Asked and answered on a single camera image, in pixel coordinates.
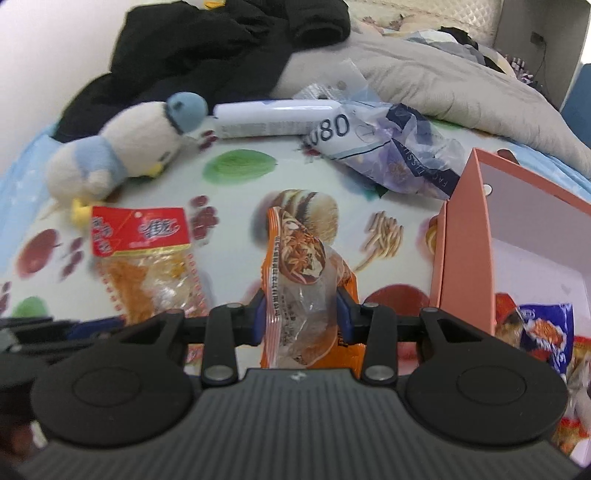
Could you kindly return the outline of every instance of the blue snack bag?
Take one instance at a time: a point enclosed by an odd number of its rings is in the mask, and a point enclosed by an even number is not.
[[[546,360],[562,377],[573,355],[574,320],[570,303],[520,305],[521,348]]]

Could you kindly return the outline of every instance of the printed number 080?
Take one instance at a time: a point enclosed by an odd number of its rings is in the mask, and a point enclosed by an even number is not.
[[[338,114],[335,117],[335,131],[332,130],[330,120],[327,118],[326,120],[322,120],[320,123],[320,139],[323,142],[326,142],[333,138],[334,134],[336,133],[337,137],[344,137],[346,134],[349,133],[351,130],[351,125],[349,124],[349,119],[343,115],[342,113]],[[314,146],[318,145],[318,130],[312,130],[312,133],[309,135],[310,143]]]

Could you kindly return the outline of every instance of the gray blanket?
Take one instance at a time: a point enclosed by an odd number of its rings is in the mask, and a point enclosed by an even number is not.
[[[273,97],[291,98],[331,66],[351,59],[383,101],[512,138],[591,179],[591,150],[533,88],[427,45],[374,32],[354,22],[344,43],[292,55]]]

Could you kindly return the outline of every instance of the mattress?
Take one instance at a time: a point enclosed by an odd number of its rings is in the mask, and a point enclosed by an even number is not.
[[[434,23],[457,27],[477,42],[491,46],[501,17],[503,0],[346,0],[357,18],[395,20],[408,15],[428,15]]]

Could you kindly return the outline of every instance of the white tube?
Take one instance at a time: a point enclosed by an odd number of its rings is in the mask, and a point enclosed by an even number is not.
[[[220,138],[307,135],[338,107],[335,100],[221,103],[213,108],[213,116]]]

